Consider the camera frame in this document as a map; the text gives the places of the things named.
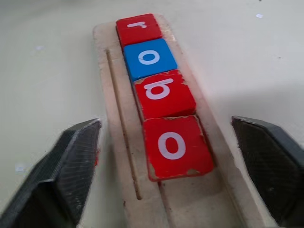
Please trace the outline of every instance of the table surface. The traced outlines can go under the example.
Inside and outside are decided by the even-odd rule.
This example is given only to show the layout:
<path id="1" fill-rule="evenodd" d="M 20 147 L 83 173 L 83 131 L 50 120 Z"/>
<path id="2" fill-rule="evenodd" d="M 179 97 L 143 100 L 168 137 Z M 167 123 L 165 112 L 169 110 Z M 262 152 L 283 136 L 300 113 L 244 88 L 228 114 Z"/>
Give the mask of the table surface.
<path id="1" fill-rule="evenodd" d="M 304 146 L 301 0 L 3 0 L 0 211 L 69 126 L 106 115 L 92 29 L 144 13 L 170 22 L 241 170 L 232 115 L 283 127 Z M 108 138 L 82 225 L 124 227 Z"/>

